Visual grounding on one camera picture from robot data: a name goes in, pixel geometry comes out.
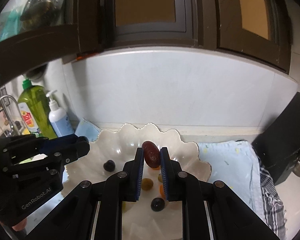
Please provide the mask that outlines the person's hand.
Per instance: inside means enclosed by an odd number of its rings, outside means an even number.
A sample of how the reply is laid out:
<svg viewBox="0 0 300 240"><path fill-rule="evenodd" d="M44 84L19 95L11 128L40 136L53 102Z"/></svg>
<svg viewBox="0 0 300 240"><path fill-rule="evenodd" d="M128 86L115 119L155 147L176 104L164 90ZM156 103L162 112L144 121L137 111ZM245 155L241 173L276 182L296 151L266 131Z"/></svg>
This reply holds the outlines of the person's hand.
<svg viewBox="0 0 300 240"><path fill-rule="evenodd" d="M21 222L19 222L17 225L15 226L12 226L12 229L14 231L22 231L25 229L26 227L26 224L27 224L27 218L23 219Z"/></svg>

